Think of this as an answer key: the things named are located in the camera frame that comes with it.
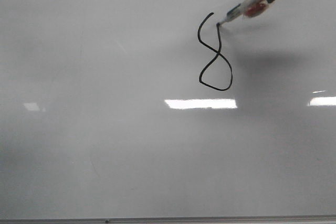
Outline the clear barrel black marker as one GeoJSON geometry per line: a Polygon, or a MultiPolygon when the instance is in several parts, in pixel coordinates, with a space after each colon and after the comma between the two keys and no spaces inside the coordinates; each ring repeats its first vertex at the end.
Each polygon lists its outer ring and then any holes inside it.
{"type": "Polygon", "coordinates": [[[224,23],[232,22],[240,16],[254,18],[262,14],[268,7],[269,3],[267,0],[244,0],[228,11],[224,18],[216,25],[221,26],[224,23]]]}

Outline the white whiteboard with aluminium frame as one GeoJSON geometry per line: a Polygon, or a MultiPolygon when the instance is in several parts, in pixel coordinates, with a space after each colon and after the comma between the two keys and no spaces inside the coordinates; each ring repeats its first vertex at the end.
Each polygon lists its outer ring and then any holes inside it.
{"type": "Polygon", "coordinates": [[[335,0],[1,0],[1,218],[335,214],[335,0]]]}

